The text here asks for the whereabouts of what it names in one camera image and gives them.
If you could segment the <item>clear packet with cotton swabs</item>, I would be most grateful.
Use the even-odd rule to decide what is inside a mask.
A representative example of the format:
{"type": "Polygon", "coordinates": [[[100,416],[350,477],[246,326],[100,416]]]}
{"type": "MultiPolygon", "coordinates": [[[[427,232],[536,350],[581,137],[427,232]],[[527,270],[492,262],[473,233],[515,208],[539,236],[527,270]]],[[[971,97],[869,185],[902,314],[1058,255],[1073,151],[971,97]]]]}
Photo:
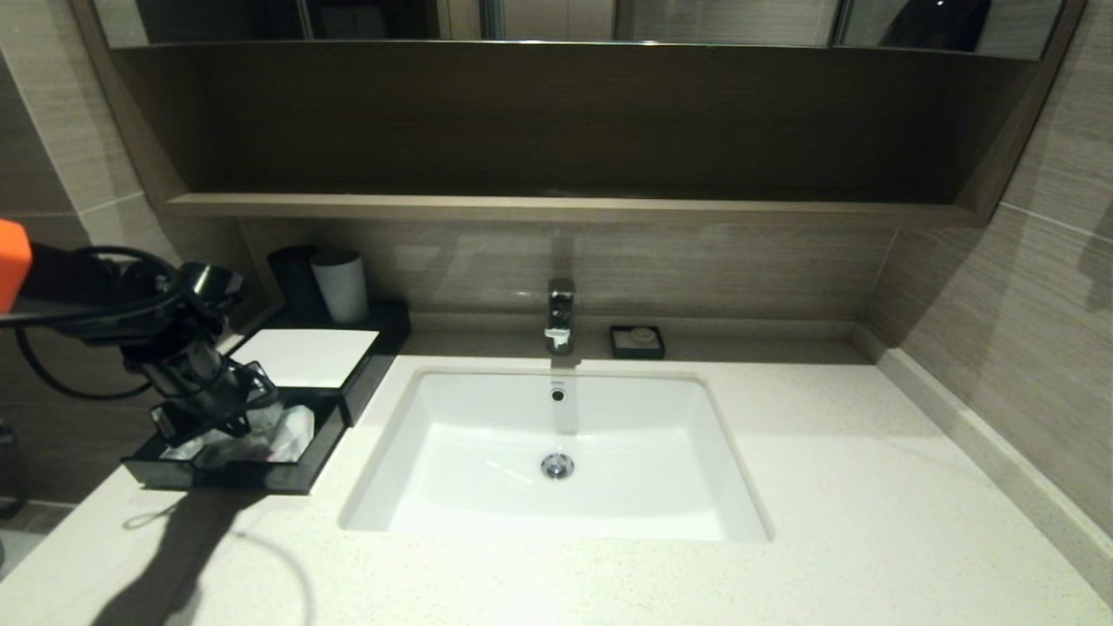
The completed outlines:
{"type": "Polygon", "coordinates": [[[273,456],[270,463],[295,463],[311,446],[315,436],[317,415],[306,405],[280,408],[280,420],[270,429],[262,431],[270,440],[273,456]]]}

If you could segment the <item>black pull-out drawer tray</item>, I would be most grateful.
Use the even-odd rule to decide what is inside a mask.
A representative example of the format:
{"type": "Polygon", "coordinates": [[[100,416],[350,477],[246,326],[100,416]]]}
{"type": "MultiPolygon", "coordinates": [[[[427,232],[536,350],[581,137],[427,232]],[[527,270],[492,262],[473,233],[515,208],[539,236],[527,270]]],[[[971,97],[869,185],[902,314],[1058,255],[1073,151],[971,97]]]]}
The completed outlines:
{"type": "Polygon", "coordinates": [[[290,400],[279,392],[280,408],[306,405],[317,415],[315,436],[309,448],[295,463],[230,463],[206,469],[190,461],[159,459],[168,447],[159,436],[152,436],[135,452],[124,456],[122,466],[137,483],[147,489],[236,489],[266,493],[306,495],[329,460],[347,427],[339,408],[328,397],[290,400]]]}

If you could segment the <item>grey plastic cup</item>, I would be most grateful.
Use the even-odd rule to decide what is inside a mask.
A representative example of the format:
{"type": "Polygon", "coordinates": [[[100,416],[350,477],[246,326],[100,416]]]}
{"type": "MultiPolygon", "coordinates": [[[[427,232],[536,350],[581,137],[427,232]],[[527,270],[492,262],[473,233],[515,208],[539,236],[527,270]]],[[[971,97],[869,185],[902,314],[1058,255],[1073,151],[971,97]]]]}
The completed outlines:
{"type": "Polygon", "coordinates": [[[311,272],[335,323],[359,323],[370,316],[364,262],[354,250],[322,250],[311,257],[311,272]]]}

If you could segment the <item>black amenity drawer box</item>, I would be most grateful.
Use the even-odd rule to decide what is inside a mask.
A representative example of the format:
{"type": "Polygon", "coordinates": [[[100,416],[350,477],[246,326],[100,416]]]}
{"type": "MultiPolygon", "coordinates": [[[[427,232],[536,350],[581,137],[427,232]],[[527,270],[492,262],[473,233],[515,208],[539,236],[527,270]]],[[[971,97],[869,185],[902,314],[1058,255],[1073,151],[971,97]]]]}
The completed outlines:
{"type": "Polygon", "coordinates": [[[328,397],[353,428],[412,333],[405,302],[370,306],[370,317],[339,324],[328,316],[295,317],[279,310],[230,350],[263,372],[290,400],[328,397]]]}

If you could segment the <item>black cup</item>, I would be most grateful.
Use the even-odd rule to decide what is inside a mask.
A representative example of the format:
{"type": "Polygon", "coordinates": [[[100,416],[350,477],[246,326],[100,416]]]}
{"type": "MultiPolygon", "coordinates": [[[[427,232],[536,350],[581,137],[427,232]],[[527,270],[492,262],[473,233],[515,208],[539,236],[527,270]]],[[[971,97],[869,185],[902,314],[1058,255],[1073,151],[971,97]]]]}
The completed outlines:
{"type": "Polygon", "coordinates": [[[266,255],[279,296],[299,316],[316,316],[321,309],[317,278],[311,270],[311,258],[318,251],[317,246],[296,245],[266,255]]]}

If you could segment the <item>chrome faucet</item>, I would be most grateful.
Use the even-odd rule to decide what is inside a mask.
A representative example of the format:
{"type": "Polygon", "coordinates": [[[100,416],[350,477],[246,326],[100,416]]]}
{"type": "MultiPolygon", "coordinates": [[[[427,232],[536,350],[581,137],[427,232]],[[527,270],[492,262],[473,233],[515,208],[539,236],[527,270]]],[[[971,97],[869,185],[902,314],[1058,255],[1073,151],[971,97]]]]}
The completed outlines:
{"type": "Polygon", "coordinates": [[[548,284],[546,324],[543,336],[552,356],[564,356],[573,349],[573,312],[577,286],[569,278],[553,278],[548,284]]]}

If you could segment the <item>black soap dish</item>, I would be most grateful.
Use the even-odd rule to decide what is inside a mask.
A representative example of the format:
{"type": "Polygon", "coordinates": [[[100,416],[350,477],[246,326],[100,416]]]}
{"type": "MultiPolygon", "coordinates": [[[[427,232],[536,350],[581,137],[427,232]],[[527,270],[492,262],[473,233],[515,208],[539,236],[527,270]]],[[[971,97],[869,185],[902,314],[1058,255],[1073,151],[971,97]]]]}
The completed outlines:
{"type": "Polygon", "coordinates": [[[664,340],[661,336],[660,329],[656,326],[648,326],[656,330],[657,333],[657,344],[652,346],[639,346],[632,344],[628,338],[628,331],[636,326],[620,326],[613,325],[610,327],[610,341],[611,341],[611,352],[612,356],[621,360],[663,360],[664,359],[664,340]]]}

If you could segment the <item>brown wooden shelf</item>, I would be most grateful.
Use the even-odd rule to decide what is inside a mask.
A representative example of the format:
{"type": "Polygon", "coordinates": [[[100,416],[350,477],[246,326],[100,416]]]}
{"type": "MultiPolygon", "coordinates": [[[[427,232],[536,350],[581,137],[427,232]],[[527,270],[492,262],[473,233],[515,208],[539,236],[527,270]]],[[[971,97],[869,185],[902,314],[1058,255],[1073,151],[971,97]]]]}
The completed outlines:
{"type": "Polygon", "coordinates": [[[759,226],[979,227],[951,203],[683,200],[613,197],[186,193],[162,202],[178,216],[759,226]]]}

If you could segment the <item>white sink basin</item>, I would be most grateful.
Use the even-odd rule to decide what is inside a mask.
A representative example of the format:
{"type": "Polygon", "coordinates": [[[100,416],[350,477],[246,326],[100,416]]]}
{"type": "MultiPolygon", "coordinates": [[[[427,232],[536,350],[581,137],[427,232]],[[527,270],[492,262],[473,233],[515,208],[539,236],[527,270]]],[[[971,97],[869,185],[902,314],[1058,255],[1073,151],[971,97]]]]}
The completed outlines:
{"type": "Polygon", "coordinates": [[[457,537],[770,542],[703,382],[422,371],[339,516],[343,529],[457,537]],[[539,463],[572,456],[551,480],[539,463]]]}

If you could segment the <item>wall mirror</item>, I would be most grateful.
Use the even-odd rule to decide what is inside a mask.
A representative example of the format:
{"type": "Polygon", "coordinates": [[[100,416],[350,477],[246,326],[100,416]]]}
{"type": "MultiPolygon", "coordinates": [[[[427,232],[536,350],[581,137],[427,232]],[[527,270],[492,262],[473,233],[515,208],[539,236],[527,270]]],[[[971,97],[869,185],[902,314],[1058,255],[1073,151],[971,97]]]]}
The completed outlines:
{"type": "Polygon", "coordinates": [[[1066,0],[91,0],[112,49],[513,41],[923,49],[1037,60],[1066,0]]]}

